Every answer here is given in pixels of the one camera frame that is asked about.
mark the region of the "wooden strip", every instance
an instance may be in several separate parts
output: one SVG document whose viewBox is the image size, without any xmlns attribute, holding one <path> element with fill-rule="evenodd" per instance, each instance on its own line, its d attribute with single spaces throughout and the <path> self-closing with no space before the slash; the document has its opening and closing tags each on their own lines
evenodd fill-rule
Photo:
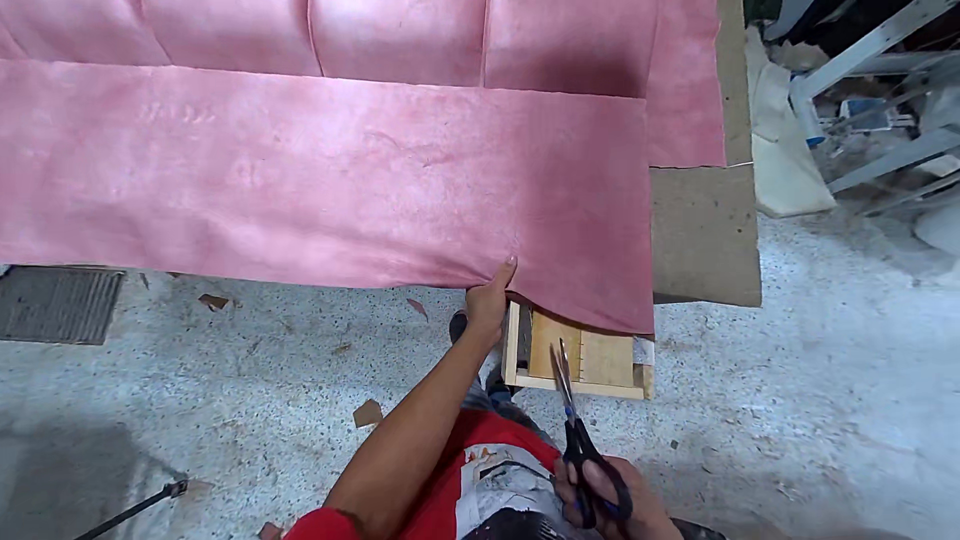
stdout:
<svg viewBox="0 0 960 540">
<path fill-rule="evenodd" d="M 544 379 L 542 377 L 530 377 L 524 370 L 516 374 L 516 385 L 526 386 L 528 388 L 543 388 L 546 390 L 556 390 L 556 380 Z M 572 382 L 570 384 L 573 392 L 576 394 L 592 394 L 594 396 L 608 396 L 612 398 L 626 398 L 629 400 L 642 400 L 643 388 L 627 386 L 607 386 L 606 384 L 593 384 L 591 382 Z"/>
<path fill-rule="evenodd" d="M 503 335 L 503 358 L 500 375 L 506 384 L 516 385 L 516 354 L 520 339 L 520 305 L 510 302 L 507 308 L 507 331 Z"/>
</svg>

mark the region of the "metal rod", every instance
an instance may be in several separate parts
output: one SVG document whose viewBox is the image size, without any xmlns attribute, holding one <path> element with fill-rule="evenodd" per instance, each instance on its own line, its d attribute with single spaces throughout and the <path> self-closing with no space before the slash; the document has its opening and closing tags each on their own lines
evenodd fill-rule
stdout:
<svg viewBox="0 0 960 540">
<path fill-rule="evenodd" d="M 127 508 L 126 510 L 113 516 L 109 520 L 104 521 L 102 524 L 98 525 L 97 527 L 92 528 L 91 530 L 85 532 L 84 534 L 81 534 L 74 540 L 91 540 L 92 538 L 96 538 L 97 536 L 100 536 L 101 534 L 107 532 L 108 530 L 129 520 L 131 517 L 135 516 L 136 514 L 139 514 L 140 512 L 146 510 L 150 506 L 153 506 L 154 504 L 159 503 L 160 501 L 163 501 L 167 497 L 170 497 L 170 498 L 179 497 L 185 491 L 186 491 L 186 480 L 181 480 L 177 483 L 168 483 L 165 486 L 163 486 L 163 489 L 161 489 L 158 493 L 153 495 L 150 499 L 147 499 L 142 503 L 138 503 L 131 506 L 130 508 Z"/>
</svg>

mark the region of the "concrete floor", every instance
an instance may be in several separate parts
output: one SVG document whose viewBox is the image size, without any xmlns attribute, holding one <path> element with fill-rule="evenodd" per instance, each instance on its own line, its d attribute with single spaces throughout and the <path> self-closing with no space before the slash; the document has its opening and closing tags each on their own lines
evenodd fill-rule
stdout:
<svg viewBox="0 0 960 540">
<path fill-rule="evenodd" d="M 761 219 L 764 308 L 658 307 L 658 396 L 582 398 L 595 443 L 722 530 L 956 537 L 960 287 L 911 249 L 842 211 Z M 288 528 L 370 433 L 352 411 L 396 405 L 463 296 L 145 278 L 103 347 L 0 343 L 4 536 L 71 538 L 181 475 L 202 483 L 106 538 Z M 211 312 L 204 293 L 236 304 Z M 563 439 L 556 393 L 516 400 Z"/>
</svg>

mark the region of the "shoe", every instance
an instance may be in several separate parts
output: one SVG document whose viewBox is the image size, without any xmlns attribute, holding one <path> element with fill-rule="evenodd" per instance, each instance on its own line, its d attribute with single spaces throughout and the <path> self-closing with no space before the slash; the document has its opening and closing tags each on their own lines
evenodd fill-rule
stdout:
<svg viewBox="0 0 960 540">
<path fill-rule="evenodd" d="M 467 329 L 467 312 L 460 309 L 450 318 L 450 344 L 456 343 Z"/>
<path fill-rule="evenodd" d="M 499 394 L 501 392 L 509 392 L 510 397 L 513 398 L 517 392 L 523 389 L 522 386 L 511 386 L 503 381 L 503 376 L 500 374 L 502 371 L 501 364 L 497 362 L 493 369 L 490 371 L 490 374 L 487 375 L 487 395 L 492 396 L 493 394 Z"/>
</svg>

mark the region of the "plywood board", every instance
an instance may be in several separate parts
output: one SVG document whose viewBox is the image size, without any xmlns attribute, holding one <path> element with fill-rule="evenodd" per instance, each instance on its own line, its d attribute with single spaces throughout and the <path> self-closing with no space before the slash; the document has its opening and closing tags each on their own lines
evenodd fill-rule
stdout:
<svg viewBox="0 0 960 540">
<path fill-rule="evenodd" d="M 613 386 L 634 385 L 634 339 L 592 331 L 580 333 L 580 380 Z"/>
<path fill-rule="evenodd" d="M 553 379 L 553 360 L 550 358 L 550 345 L 552 344 L 559 353 L 562 338 L 566 348 L 567 362 L 570 364 L 570 380 L 580 380 L 580 330 L 535 311 L 531 337 L 529 372 L 532 377 Z"/>
</svg>

